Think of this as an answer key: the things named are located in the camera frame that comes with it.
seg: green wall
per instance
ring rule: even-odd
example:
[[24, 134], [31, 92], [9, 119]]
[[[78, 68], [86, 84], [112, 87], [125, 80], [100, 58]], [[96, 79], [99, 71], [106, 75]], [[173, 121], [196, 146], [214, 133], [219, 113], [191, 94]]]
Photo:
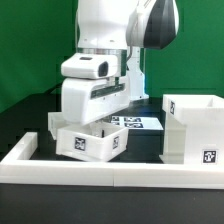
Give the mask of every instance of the green wall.
[[62, 80], [75, 7], [73, 0], [0, 1], [0, 111]]
[[[224, 96], [223, 0], [177, 0], [178, 37], [147, 50], [146, 92]], [[60, 64], [74, 52], [76, 0], [1, 0], [0, 112], [62, 81]]]
[[223, 0], [176, 0], [177, 38], [162, 51], [146, 53], [146, 90], [162, 94], [224, 96]]

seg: white plastic bin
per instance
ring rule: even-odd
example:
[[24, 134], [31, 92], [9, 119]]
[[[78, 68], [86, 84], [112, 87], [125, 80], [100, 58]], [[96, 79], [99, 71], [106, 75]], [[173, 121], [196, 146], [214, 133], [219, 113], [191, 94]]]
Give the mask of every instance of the white plastic bin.
[[[84, 161], [106, 162], [126, 149], [128, 128], [105, 122], [96, 127], [94, 124], [58, 129], [56, 153]], [[99, 128], [104, 136], [93, 133]]]
[[224, 164], [224, 100], [214, 95], [164, 95], [165, 163]]

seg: open box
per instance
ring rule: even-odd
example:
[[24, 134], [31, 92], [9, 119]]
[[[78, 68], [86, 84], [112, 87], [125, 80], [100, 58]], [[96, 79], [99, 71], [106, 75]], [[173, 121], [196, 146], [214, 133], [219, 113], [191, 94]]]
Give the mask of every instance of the open box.
[[224, 189], [220, 164], [29, 160], [38, 147], [37, 139], [37, 133], [27, 133], [2, 160], [1, 183]]
[[164, 95], [164, 163], [224, 165], [224, 99]]

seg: black table surface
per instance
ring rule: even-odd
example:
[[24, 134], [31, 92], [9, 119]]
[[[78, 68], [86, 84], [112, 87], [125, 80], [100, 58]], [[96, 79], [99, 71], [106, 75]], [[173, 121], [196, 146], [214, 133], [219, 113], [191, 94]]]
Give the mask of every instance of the black table surface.
[[[162, 99], [150, 98], [120, 116], [153, 116], [164, 125]], [[55, 155], [47, 113], [60, 111], [60, 95], [35, 94], [0, 114], [0, 160], [28, 131], [38, 132], [31, 159]], [[161, 163], [163, 131], [130, 130], [127, 150], [110, 162]], [[0, 184], [4, 223], [224, 223], [224, 191], [171, 188]]]

